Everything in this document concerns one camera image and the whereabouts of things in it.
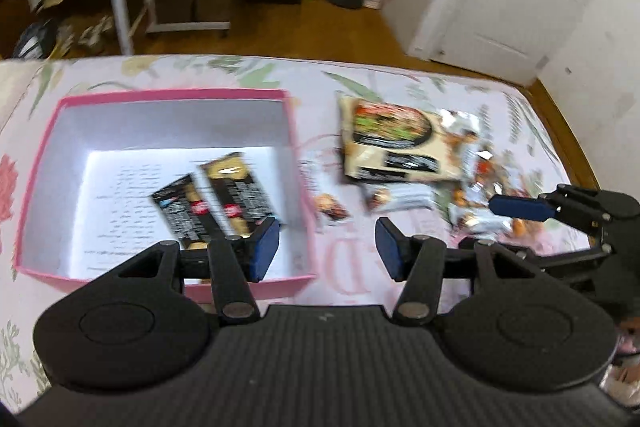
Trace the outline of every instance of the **bed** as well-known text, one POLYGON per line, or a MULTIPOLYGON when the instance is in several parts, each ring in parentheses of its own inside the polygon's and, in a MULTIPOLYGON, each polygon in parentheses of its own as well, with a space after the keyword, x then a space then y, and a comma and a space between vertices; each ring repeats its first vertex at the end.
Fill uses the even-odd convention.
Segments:
MULTIPOLYGON (((46 388, 31 342, 37 317, 64 294, 17 273, 12 264, 17 216, 38 146, 59 100, 70 94, 199 87, 279 88, 294 105, 300 153, 321 152, 324 167, 340 172, 337 93, 423 110, 447 108, 478 115, 482 139, 495 152, 510 151, 514 168, 533 196, 569 179, 551 140, 526 98, 513 87, 488 80, 443 76, 377 66, 221 55, 87 58, 57 62, 0 63, 0 401, 19 410, 46 388)), ((122 126, 114 121, 114 130, 122 126)), ((344 227, 315 235, 317 278, 288 299, 310 305, 395 302, 401 284, 391 281, 376 253, 375 216, 363 208, 359 189, 341 185, 353 213, 344 227)), ((437 211, 396 212, 406 234, 459 239, 437 211)), ((559 223, 545 223, 528 244, 540 255, 586 248, 586 236, 559 223)), ((452 282, 443 293, 446 310, 468 291, 452 282)), ((268 305, 262 302, 261 307, 268 305)))

